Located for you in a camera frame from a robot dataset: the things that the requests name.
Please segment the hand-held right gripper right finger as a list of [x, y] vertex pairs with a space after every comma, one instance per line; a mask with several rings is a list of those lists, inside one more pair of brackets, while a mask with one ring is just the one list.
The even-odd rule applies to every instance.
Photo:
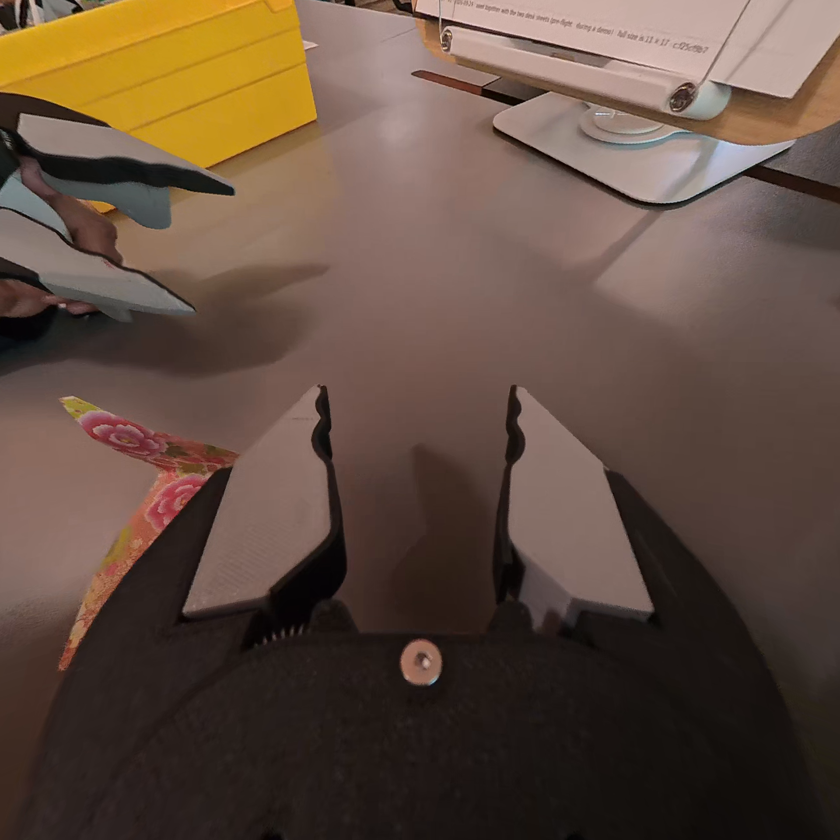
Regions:
[[497, 603], [527, 608], [541, 634], [585, 613], [646, 623], [655, 612], [607, 469], [524, 387], [509, 391], [497, 507]]

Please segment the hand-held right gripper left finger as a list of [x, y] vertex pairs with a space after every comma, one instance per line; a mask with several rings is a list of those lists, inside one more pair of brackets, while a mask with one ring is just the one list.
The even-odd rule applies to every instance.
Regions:
[[309, 388], [229, 471], [182, 617], [249, 614], [244, 646], [303, 634], [347, 574], [329, 394]]

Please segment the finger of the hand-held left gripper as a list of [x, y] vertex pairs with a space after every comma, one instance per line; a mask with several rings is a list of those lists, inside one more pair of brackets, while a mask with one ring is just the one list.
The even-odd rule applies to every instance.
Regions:
[[76, 247], [59, 231], [4, 208], [1, 211], [1, 277], [58, 298], [93, 306], [119, 322], [134, 312], [187, 317], [194, 306], [142, 271]]
[[104, 125], [22, 112], [16, 142], [58, 193], [111, 205], [146, 228], [172, 224], [172, 189], [235, 195], [223, 177]]

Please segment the floral origami paper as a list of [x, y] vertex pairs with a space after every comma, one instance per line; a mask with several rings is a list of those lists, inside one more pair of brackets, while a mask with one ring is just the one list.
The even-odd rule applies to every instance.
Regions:
[[82, 639], [117, 586], [196, 493], [239, 454], [212, 444], [155, 432], [77, 396], [60, 399], [67, 413], [95, 442], [155, 470], [154, 482], [93, 575], [58, 664], [69, 668]]

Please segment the person's left hand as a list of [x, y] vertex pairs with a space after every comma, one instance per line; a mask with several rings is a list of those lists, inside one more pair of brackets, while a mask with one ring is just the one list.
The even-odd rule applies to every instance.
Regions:
[[[61, 194], [48, 185], [35, 159], [21, 157], [19, 174], [24, 187], [60, 217], [77, 247], [122, 264], [123, 258], [117, 250], [117, 229], [108, 219], [84, 202]], [[50, 308], [61, 309], [72, 316], [86, 316], [97, 311], [87, 303], [49, 296], [16, 280], [2, 280], [2, 318], [29, 319]]]

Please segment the yellow plastic bin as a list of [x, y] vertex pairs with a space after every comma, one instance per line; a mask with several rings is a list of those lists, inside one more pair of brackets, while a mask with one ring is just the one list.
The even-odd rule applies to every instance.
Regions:
[[[206, 170], [317, 119], [290, 1], [16, 2], [1, 89], [104, 121]], [[13, 209], [64, 225], [24, 186]]]

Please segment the white stand base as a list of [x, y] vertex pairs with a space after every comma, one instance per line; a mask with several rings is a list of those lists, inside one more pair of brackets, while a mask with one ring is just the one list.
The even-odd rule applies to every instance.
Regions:
[[556, 92], [500, 112], [493, 128], [638, 203], [675, 205], [795, 143], [713, 139]]

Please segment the white page holder ledge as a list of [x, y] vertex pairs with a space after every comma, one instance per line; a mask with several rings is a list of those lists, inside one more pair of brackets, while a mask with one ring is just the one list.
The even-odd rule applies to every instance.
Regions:
[[545, 90], [559, 87], [592, 101], [614, 100], [668, 116], [707, 121], [716, 118], [732, 97], [729, 85], [685, 80], [665, 70], [616, 59], [588, 63], [561, 57], [529, 41], [457, 26], [445, 26], [440, 45], [458, 63], [486, 67], [504, 77], [523, 77]]

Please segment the white instruction sheet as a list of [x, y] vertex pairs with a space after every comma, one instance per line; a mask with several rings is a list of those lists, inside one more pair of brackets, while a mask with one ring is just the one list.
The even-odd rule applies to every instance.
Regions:
[[413, 9], [785, 99], [839, 34], [838, 1], [419, 1]]

